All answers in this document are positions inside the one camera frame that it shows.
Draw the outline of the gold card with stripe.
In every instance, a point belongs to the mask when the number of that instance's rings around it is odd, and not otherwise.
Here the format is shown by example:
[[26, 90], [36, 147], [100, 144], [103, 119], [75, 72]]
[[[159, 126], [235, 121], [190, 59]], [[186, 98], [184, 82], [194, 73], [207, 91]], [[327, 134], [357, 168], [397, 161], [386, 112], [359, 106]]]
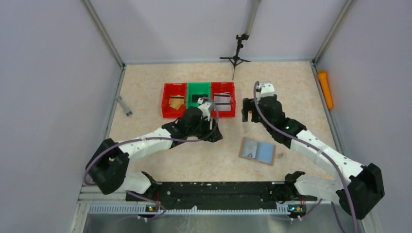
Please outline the gold card with stripe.
[[169, 102], [170, 102], [171, 99], [183, 99], [183, 100], [185, 100], [185, 97], [184, 97], [184, 96], [180, 96], [180, 95], [170, 96]]

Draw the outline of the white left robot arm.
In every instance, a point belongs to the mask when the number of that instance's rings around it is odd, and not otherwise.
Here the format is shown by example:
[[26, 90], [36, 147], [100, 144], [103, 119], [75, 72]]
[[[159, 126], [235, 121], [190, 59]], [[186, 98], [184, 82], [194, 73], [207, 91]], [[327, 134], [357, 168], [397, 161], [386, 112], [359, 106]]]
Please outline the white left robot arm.
[[111, 138], [104, 140], [88, 162], [85, 175], [104, 195], [131, 191], [143, 200], [153, 199], [156, 193], [154, 181], [142, 171], [129, 171], [130, 164], [184, 143], [222, 140], [218, 120], [211, 116], [212, 111], [212, 104], [206, 102], [186, 109], [177, 120], [146, 135], [120, 142]]

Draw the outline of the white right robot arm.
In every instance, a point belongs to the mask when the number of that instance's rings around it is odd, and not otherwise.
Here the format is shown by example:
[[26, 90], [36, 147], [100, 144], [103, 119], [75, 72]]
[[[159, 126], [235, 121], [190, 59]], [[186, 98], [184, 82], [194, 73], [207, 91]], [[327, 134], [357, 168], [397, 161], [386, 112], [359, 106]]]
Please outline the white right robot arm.
[[315, 165], [333, 177], [319, 179], [301, 174], [296, 181], [285, 186], [285, 194], [291, 200], [303, 195], [338, 202], [348, 214], [354, 208], [356, 219], [363, 220], [384, 197], [381, 169], [370, 163], [363, 165], [337, 152], [323, 143], [301, 122], [289, 118], [282, 110], [277, 96], [242, 100], [242, 121], [260, 123], [279, 144], [306, 156]]

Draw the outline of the card with black stripe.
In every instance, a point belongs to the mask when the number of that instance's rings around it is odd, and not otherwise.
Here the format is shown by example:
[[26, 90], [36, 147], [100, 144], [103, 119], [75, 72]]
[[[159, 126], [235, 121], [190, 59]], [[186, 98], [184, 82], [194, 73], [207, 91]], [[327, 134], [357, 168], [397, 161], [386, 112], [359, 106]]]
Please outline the card with black stripe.
[[232, 98], [229, 92], [227, 93], [215, 93], [213, 95], [213, 100], [215, 102], [219, 102], [219, 103], [224, 103], [224, 102], [228, 102], [230, 103]]

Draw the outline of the white card in bin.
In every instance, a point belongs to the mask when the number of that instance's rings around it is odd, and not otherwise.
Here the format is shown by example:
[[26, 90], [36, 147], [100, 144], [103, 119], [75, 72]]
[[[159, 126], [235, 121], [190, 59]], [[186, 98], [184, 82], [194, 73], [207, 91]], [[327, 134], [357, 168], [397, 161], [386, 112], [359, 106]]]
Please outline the white card in bin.
[[231, 104], [230, 103], [215, 103], [217, 111], [231, 111]]

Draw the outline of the black card in green bin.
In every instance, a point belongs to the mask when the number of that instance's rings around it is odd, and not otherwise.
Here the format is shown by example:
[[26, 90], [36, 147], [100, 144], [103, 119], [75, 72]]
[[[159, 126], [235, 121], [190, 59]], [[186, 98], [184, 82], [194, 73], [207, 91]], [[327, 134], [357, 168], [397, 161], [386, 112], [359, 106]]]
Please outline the black card in green bin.
[[208, 95], [206, 95], [206, 94], [193, 94], [191, 96], [191, 102], [198, 102], [199, 99], [204, 98], [204, 97], [208, 97]]

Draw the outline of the right red plastic bin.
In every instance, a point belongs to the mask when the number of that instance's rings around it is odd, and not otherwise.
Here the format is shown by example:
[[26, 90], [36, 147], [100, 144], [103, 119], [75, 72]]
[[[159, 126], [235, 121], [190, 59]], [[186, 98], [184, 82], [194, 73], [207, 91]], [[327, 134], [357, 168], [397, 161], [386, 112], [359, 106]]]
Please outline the right red plastic bin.
[[217, 107], [219, 117], [235, 117], [236, 97], [235, 85], [233, 82], [212, 82], [211, 97]]

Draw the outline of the red plastic bin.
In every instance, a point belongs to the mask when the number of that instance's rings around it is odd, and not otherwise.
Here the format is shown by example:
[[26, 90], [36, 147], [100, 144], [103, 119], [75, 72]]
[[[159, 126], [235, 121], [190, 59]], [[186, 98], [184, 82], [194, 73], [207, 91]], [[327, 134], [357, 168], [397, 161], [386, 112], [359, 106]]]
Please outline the red plastic bin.
[[219, 117], [235, 117], [236, 97], [235, 85], [233, 82], [212, 82], [211, 97], [217, 107]]
[[186, 109], [187, 83], [165, 83], [161, 110], [163, 118], [181, 117]]

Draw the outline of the green plastic bin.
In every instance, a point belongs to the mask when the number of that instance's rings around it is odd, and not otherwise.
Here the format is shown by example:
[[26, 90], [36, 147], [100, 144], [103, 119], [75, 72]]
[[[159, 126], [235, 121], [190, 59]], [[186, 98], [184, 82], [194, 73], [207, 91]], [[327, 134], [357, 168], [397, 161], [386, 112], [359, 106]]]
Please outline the green plastic bin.
[[191, 82], [187, 83], [187, 99], [186, 99], [186, 108], [191, 106], [197, 107], [199, 104], [197, 102], [191, 102], [191, 96], [193, 94], [206, 94], [208, 98], [211, 93], [211, 84], [210, 82]]

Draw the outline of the left red plastic bin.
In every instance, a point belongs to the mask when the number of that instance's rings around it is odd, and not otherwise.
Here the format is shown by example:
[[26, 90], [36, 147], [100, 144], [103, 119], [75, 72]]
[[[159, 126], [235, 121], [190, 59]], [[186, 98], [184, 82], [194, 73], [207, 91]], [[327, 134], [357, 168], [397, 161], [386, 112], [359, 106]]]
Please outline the left red plastic bin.
[[187, 83], [165, 83], [161, 110], [163, 118], [181, 117], [186, 109]]

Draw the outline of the orange flashlight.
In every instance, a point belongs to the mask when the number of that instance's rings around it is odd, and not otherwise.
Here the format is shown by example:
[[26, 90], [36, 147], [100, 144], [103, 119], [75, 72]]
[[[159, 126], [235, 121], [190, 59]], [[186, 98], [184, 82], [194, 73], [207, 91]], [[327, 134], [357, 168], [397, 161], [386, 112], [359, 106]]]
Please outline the orange flashlight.
[[324, 95], [326, 106], [329, 110], [331, 110], [333, 108], [333, 99], [332, 99], [332, 94], [331, 94], [330, 87], [328, 84], [327, 72], [325, 70], [318, 71], [317, 78], [321, 86], [322, 93]]

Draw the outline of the grey small tool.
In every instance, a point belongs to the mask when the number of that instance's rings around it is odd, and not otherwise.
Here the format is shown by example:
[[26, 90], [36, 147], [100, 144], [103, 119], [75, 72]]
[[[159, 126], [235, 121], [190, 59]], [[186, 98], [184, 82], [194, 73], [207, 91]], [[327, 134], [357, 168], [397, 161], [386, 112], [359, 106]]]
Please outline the grey small tool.
[[133, 114], [131, 109], [124, 103], [123, 99], [121, 96], [116, 96], [115, 100], [118, 102], [118, 104], [122, 107], [124, 113], [126, 114], [127, 117]]

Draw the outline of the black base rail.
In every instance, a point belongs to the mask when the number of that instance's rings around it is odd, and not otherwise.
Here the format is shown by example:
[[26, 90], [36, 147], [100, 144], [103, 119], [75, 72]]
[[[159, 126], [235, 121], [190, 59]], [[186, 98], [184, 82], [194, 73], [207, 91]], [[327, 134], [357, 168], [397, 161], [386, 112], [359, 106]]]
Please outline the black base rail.
[[182, 197], [206, 198], [257, 198], [275, 202], [317, 200], [303, 196], [296, 188], [285, 182], [157, 182], [142, 194], [156, 201], [180, 199]]

